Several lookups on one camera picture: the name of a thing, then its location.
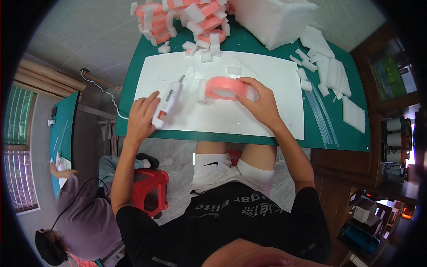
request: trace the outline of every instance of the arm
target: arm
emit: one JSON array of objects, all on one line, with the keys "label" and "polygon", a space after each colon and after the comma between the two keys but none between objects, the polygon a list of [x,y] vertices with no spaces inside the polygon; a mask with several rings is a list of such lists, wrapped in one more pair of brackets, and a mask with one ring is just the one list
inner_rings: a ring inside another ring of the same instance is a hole
[{"label": "arm", "polygon": [[280,118],[273,91],[254,78],[239,78],[238,80],[252,85],[258,92],[259,98],[255,103],[241,95],[236,95],[236,98],[259,122],[273,132],[285,157],[289,173],[295,182],[296,193],[307,186],[314,188],[314,173],[311,163]]},{"label": "arm", "polygon": [[135,157],[141,143],[155,131],[151,124],[160,98],[159,92],[134,101],[129,113],[128,131],[111,187],[111,207],[114,215],[121,207],[132,206],[132,185]]}]

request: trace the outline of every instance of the window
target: window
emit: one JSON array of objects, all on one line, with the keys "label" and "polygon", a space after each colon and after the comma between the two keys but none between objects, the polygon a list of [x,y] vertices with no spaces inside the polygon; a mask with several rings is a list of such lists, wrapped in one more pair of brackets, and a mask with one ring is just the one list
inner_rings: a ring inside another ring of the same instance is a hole
[{"label": "window", "polygon": [[31,172],[29,139],[35,96],[13,86],[7,103],[4,128],[4,171],[15,212],[38,208]]}]

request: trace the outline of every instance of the left hand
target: left hand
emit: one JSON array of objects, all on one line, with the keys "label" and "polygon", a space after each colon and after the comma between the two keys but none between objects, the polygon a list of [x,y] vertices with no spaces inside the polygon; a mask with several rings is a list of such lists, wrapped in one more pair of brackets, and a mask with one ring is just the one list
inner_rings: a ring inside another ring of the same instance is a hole
[{"label": "left hand", "polygon": [[151,124],[160,98],[159,91],[152,93],[148,98],[142,97],[135,100],[129,113],[128,132],[126,140],[133,145],[140,146],[141,143],[152,134],[156,128]]}]

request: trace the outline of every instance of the white cutting board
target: white cutting board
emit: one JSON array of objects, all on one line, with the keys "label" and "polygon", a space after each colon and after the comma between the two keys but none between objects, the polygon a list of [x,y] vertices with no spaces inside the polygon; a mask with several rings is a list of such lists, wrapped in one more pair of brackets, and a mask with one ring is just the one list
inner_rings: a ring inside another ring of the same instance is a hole
[{"label": "white cutting board", "polygon": [[208,99],[196,102],[200,79],[214,76],[239,76],[227,73],[227,65],[241,67],[242,75],[254,77],[272,89],[279,114],[295,139],[304,140],[304,109],[297,64],[284,59],[251,53],[222,51],[213,62],[201,63],[200,51],[193,57],[185,52],[148,56],[145,58],[135,100],[159,90],[164,97],[169,85],[182,75],[183,91],[173,113],[166,117],[165,130],[228,133],[273,137],[238,101]]}]

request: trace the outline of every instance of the green cutting mat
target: green cutting mat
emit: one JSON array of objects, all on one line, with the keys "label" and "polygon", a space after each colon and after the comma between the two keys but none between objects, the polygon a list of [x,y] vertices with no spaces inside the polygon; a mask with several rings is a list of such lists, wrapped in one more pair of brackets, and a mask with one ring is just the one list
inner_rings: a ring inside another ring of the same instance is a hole
[{"label": "green cutting mat", "polygon": [[[281,59],[289,60],[289,55],[296,58],[299,56],[295,53],[297,48],[300,48],[305,53],[308,49],[301,45],[297,40],[293,44],[281,46],[273,51],[268,51],[262,43],[260,43],[250,32],[241,27],[234,19],[234,16],[228,16],[230,20],[231,36],[227,37],[221,43],[221,50],[223,51],[237,51],[254,53],[266,56],[274,56]],[[172,52],[181,52],[182,44],[185,41],[194,41],[193,34],[187,28],[181,27],[181,22],[175,20],[174,26],[178,31],[176,38],[170,39],[170,46]],[[332,103],[335,97],[334,93],[323,97],[323,103],[332,121],[335,130],[339,148],[335,144],[328,144],[330,149],[339,150],[354,150],[354,151],[369,151],[369,121],[366,107],[365,94],[363,92],[362,83],[359,74],[354,64],[351,55],[336,45],[329,42],[329,46],[335,53],[336,59],[343,62],[345,71],[347,72],[348,82],[350,84],[352,96],[350,100],[356,103],[359,107],[365,110],[366,114],[366,133],[362,134],[355,128],[342,121],[342,100],[336,100]],[[133,55],[131,64],[126,75],[125,84],[123,86],[122,95],[120,98],[119,109],[122,115],[128,116],[132,106],[135,90],[138,84],[139,76],[145,57],[158,55],[157,47],[151,45],[145,37],[141,37],[139,44]],[[319,75],[316,72],[312,73],[306,70],[308,79],[314,85],[319,84]],[[319,127],[317,126],[314,118],[313,111],[310,107],[308,99],[306,98],[305,91],[302,92],[303,105],[304,105],[304,140],[297,140],[301,147],[324,148],[322,137],[320,135]],[[127,120],[117,117],[116,135],[125,136],[127,131]],[[202,141],[222,141],[246,144],[277,144],[275,138],[252,136],[252,135],[233,135],[233,134],[220,134],[210,132],[190,132],[190,131],[168,131],[158,130],[155,131],[150,137],[153,138],[168,138],[168,139],[184,139],[184,140],[202,140]]]}]

